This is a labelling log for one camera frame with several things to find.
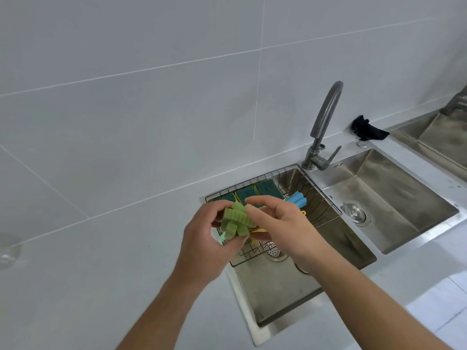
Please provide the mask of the person's left hand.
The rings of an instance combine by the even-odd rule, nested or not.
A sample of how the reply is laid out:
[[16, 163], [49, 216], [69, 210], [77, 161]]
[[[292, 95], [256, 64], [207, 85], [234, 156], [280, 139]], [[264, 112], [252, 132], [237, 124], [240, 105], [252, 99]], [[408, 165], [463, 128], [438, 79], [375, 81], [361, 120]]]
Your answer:
[[217, 215], [232, 205], [220, 200], [199, 208], [184, 229], [174, 275], [203, 288], [220, 276], [230, 260], [221, 259], [222, 244], [212, 237], [211, 229]]

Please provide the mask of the person's right hand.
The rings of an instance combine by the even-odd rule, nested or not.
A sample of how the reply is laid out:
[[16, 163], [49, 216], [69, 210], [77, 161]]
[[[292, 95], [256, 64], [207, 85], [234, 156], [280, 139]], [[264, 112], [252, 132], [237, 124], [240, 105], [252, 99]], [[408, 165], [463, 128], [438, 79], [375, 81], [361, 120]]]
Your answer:
[[249, 210], [262, 210], [271, 215], [265, 228], [276, 247], [311, 276], [318, 275], [330, 246], [301, 210], [269, 195], [251, 196], [246, 203], [247, 215]]

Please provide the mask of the green sponge brush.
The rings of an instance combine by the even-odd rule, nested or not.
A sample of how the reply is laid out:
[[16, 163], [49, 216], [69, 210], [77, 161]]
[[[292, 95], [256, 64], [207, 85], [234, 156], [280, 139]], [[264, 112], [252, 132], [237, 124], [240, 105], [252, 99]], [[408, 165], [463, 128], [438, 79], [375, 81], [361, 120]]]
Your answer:
[[248, 236], [251, 231], [256, 229], [256, 224], [246, 214], [245, 206], [238, 201], [224, 210], [220, 223], [219, 242], [221, 244], [236, 236]]

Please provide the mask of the person's left forearm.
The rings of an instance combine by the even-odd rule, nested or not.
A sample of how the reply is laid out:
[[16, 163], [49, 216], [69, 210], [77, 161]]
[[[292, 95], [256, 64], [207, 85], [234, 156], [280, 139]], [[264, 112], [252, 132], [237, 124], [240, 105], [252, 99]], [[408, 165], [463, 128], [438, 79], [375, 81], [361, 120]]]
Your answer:
[[223, 268], [175, 268], [115, 350], [174, 350], [194, 302]]

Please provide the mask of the person's right forearm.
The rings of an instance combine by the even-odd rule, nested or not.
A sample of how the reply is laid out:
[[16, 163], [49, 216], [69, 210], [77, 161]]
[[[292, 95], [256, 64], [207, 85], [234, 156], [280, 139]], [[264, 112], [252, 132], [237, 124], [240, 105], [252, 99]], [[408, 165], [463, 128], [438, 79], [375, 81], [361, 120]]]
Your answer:
[[453, 350], [339, 253], [312, 255], [307, 268], [362, 350]]

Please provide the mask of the metal drain strainer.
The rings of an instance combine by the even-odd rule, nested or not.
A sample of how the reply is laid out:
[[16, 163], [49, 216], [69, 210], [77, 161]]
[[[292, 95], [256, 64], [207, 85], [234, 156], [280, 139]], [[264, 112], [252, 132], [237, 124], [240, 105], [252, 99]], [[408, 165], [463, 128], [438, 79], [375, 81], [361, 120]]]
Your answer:
[[286, 260], [289, 256], [280, 251], [274, 242], [269, 241], [269, 242], [263, 242], [260, 244], [264, 253], [264, 257], [272, 262], [283, 262]]

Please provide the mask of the blue sponge brush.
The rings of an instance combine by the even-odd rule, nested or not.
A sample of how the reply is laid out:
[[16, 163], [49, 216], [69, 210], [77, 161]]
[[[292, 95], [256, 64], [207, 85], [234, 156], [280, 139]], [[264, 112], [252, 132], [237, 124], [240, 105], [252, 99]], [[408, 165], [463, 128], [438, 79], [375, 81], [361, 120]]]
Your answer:
[[303, 209], [307, 205], [307, 199], [301, 192], [295, 192], [291, 196], [287, 197], [284, 201], [290, 202], [296, 205], [299, 209]]

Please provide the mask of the metal drain stopper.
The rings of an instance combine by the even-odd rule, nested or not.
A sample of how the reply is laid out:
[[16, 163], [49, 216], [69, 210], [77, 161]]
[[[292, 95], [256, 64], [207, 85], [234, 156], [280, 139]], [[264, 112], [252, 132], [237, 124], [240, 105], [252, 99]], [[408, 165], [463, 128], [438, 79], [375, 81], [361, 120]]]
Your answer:
[[358, 203], [346, 202], [340, 206], [340, 209], [359, 227], [366, 227], [371, 223], [370, 213], [366, 212]]

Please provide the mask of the stainless steel faucet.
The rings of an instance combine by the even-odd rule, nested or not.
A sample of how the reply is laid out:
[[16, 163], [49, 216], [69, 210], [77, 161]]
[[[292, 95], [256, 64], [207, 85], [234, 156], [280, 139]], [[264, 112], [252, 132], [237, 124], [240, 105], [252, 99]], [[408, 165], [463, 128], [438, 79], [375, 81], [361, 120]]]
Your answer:
[[321, 106], [310, 133], [310, 136], [314, 139], [314, 141], [307, 150], [305, 159], [301, 164], [304, 170], [312, 170], [313, 168], [317, 168], [320, 171], [326, 170], [341, 149], [341, 146], [338, 146], [328, 159], [324, 159], [319, 155], [322, 140], [330, 124], [336, 105], [340, 99], [343, 85], [344, 84], [342, 81], [336, 81], [330, 88], [330, 91], [328, 92], [323, 105]]

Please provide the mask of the stainless steel double sink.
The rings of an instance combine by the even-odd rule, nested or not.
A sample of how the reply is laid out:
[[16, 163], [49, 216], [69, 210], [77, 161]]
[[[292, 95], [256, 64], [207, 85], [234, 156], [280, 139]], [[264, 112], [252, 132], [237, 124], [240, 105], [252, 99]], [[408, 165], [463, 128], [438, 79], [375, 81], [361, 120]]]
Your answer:
[[[351, 245], [341, 255], [359, 270], [376, 271], [467, 219], [466, 209], [371, 143], [350, 145], [324, 171], [299, 167], [341, 212], [342, 204], [355, 202], [370, 213], [371, 223], [359, 227], [342, 212]], [[240, 271], [230, 264], [227, 274], [255, 347], [324, 304], [319, 283], [290, 256], [285, 264]]]

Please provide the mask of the black cloth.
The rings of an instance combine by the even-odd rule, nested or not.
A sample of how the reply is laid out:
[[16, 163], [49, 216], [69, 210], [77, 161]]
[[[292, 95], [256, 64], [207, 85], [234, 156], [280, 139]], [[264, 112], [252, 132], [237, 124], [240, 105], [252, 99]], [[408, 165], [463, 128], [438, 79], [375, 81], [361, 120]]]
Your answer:
[[384, 140], [390, 135], [388, 131], [372, 126], [363, 115], [354, 119], [351, 123], [350, 131], [361, 141]]

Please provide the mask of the grey cloth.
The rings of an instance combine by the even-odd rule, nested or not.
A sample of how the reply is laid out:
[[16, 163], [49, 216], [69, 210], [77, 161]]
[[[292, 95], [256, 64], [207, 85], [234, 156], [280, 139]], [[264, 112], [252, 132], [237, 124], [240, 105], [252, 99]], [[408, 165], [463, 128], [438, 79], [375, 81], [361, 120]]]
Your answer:
[[467, 85], [441, 108], [439, 113], [448, 117], [467, 115]]

